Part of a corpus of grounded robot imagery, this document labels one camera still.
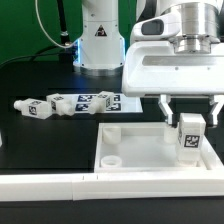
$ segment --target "white plastic tray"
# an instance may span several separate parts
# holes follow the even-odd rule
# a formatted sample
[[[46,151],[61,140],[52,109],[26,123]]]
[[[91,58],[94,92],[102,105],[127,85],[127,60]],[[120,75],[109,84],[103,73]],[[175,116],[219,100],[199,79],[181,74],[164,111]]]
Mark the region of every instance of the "white plastic tray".
[[[107,144],[103,140],[104,128],[121,128],[119,144]],[[209,144],[203,139],[201,160],[194,166],[181,166],[176,158],[175,144],[164,141],[165,123],[101,123],[99,125],[95,172],[142,171],[195,171],[224,169],[223,164]],[[107,164],[101,160],[112,156]]]

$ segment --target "warning label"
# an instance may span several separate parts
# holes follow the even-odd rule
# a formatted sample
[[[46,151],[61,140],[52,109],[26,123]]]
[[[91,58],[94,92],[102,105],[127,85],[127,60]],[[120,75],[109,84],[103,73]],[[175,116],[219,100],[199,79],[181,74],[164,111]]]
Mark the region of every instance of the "warning label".
[[[107,37],[106,31],[104,30],[103,26],[100,25],[99,29],[96,32],[96,37]]]

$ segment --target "white cube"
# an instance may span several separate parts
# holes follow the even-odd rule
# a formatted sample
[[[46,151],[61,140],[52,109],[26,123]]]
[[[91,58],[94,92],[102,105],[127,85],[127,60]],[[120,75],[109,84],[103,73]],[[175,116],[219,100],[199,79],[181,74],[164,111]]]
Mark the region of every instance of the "white cube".
[[[179,161],[200,160],[205,126],[206,123],[201,114],[181,114],[176,143],[177,159]]]
[[[60,116],[64,114],[72,116],[75,113],[71,100],[65,99],[58,93],[47,96],[47,102],[51,104],[53,112]]]

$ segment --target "black table surface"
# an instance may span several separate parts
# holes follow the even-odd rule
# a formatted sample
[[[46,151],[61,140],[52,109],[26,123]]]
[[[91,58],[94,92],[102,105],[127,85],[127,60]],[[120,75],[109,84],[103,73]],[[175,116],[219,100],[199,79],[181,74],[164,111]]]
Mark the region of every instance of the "black table surface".
[[[93,172],[100,122],[162,122],[157,99],[141,99],[143,113],[24,117],[16,100],[46,100],[54,93],[121,93],[121,76],[75,74],[58,62],[17,62],[0,69],[0,174]],[[175,113],[210,110],[206,99],[175,99]],[[206,136],[224,160],[224,116]],[[224,197],[149,198],[77,202],[0,203],[0,223],[224,223]]]

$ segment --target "blue light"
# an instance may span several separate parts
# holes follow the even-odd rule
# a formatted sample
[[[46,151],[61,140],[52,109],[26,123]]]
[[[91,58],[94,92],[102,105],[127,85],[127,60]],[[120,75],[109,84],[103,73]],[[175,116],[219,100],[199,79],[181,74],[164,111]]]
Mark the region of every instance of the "blue light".
[[[80,64],[81,59],[80,59],[80,40],[79,39],[77,39],[74,43],[73,57],[74,57],[75,63]]]

